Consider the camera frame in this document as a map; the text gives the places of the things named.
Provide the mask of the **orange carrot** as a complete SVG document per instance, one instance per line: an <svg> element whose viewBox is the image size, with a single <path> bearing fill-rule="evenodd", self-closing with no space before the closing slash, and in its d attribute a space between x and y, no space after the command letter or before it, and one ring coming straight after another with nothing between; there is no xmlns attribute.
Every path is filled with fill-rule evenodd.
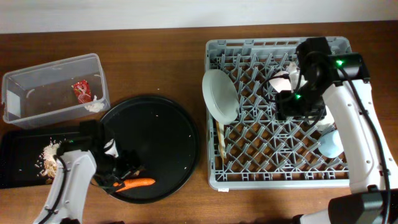
<svg viewBox="0 0 398 224"><path fill-rule="evenodd" d="M136 187L150 186L153 185L154 183L155 180L151 178L127 179L124 180L121 184L115 182L113 184L113 187L117 188L116 192L121 192Z"/></svg>

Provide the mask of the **cream paper cup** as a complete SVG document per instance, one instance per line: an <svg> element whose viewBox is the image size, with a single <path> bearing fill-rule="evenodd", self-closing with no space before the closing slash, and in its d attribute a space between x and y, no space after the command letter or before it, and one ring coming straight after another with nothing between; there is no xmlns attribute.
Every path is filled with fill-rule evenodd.
<svg viewBox="0 0 398 224"><path fill-rule="evenodd" d="M325 113L326 115L315 124L317 131L320 133L330 132L335 129L335 120L327 106L325 106Z"/></svg>

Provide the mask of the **red snack wrapper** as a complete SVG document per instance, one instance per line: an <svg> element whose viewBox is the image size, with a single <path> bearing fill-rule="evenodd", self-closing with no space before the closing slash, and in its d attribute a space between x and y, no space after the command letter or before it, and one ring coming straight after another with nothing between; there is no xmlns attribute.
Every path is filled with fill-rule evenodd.
<svg viewBox="0 0 398 224"><path fill-rule="evenodd" d="M86 80L75 83L72 85L72 89L80 104L92 101L90 85Z"/></svg>

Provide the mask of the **grey plate with food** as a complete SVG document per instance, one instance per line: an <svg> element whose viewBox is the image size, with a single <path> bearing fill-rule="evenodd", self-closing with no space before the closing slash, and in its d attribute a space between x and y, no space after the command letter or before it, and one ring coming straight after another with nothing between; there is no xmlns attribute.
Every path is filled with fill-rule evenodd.
<svg viewBox="0 0 398 224"><path fill-rule="evenodd" d="M238 117L238 93L224 71L207 70L202 80L202 93L208 111L217 122L229 125Z"/></svg>

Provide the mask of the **blue plastic cup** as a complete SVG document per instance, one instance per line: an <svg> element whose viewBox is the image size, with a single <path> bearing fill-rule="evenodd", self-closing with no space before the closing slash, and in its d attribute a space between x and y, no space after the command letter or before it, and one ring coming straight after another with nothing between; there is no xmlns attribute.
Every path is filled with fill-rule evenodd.
<svg viewBox="0 0 398 224"><path fill-rule="evenodd" d="M318 141L320 143L318 150L327 158L336 158L343 153L343 145L338 130L322 136Z"/></svg>

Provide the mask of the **clear plastic bin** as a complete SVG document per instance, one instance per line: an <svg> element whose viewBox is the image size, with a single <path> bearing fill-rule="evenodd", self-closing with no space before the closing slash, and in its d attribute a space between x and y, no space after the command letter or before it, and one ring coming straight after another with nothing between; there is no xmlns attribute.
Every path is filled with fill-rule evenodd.
<svg viewBox="0 0 398 224"><path fill-rule="evenodd" d="M80 104L72 85L86 80L92 101ZM7 72L2 78L2 119L7 124L32 129L95 114L84 106L104 103L110 109L109 92L100 58L86 54Z"/></svg>

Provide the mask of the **white tissue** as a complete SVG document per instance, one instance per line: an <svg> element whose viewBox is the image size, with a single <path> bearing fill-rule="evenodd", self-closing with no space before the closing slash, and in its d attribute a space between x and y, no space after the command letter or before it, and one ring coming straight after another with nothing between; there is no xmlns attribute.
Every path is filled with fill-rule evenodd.
<svg viewBox="0 0 398 224"><path fill-rule="evenodd" d="M93 104L84 106L84 108L86 110L88 110L89 112L97 113L97 112L100 112L105 107L104 103L97 103L97 96L96 95L94 96L93 101L94 101Z"/></svg>

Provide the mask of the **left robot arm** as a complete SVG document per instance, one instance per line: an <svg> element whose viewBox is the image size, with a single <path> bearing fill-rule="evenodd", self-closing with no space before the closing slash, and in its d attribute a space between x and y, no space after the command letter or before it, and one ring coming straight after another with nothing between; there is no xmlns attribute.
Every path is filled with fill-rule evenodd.
<svg viewBox="0 0 398 224"><path fill-rule="evenodd" d="M47 200L35 223L81 223L91 180L110 194L144 167L122 152L115 133L104 124L84 121L79 136L63 141L53 156L57 171Z"/></svg>

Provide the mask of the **wooden chopstick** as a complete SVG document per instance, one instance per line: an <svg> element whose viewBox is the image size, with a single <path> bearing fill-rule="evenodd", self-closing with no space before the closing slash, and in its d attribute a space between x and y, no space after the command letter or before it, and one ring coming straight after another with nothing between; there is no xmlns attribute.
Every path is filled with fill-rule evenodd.
<svg viewBox="0 0 398 224"><path fill-rule="evenodd" d="M224 142L224 125L217 121L216 122L216 130L217 130L217 137L218 137L221 161L222 161L222 164L224 164L224 160L226 158L225 142Z"/></svg>

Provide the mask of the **white shallow bowl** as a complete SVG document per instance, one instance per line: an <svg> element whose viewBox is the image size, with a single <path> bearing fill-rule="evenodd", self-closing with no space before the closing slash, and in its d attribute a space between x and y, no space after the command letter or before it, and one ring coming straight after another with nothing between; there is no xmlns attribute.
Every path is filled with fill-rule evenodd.
<svg viewBox="0 0 398 224"><path fill-rule="evenodd" d="M273 77L270 77L269 83L278 93L281 91L292 90L289 73L286 71L279 71Z"/></svg>

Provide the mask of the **white plastic fork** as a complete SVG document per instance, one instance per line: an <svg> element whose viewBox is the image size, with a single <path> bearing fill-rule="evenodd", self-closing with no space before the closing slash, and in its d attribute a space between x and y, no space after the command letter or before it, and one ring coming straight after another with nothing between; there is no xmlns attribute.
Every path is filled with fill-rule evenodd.
<svg viewBox="0 0 398 224"><path fill-rule="evenodd" d="M217 123L217 125L218 125L218 131L219 131L218 139L219 139L219 144L220 144L221 157L223 159L226 159L226 151L225 151L226 144L224 141L224 125L221 123Z"/></svg>

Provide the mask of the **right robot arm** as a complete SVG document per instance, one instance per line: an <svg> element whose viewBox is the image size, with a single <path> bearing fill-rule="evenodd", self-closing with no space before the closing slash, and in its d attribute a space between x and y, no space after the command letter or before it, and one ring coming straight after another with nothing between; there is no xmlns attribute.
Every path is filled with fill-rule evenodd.
<svg viewBox="0 0 398 224"><path fill-rule="evenodd" d="M319 121L329 108L348 163L351 193L331 199L324 210L295 216L293 223L397 223L397 163L374 109L362 56L334 55L324 37L308 38L296 54L299 77L307 82L277 94L277 119Z"/></svg>

